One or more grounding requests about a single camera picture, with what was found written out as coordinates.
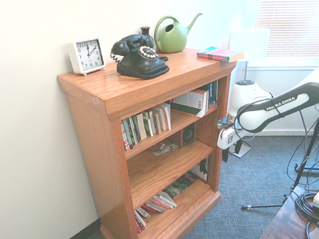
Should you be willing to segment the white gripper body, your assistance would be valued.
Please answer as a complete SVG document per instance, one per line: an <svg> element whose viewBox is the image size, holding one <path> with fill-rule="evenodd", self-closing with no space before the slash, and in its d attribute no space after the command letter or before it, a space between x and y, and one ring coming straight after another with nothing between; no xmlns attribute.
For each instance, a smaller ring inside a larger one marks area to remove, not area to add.
<svg viewBox="0 0 319 239"><path fill-rule="evenodd" d="M240 138L245 135L244 129L231 127L224 127L219 131L217 146L222 150L230 148L230 146L236 143Z"/></svg>

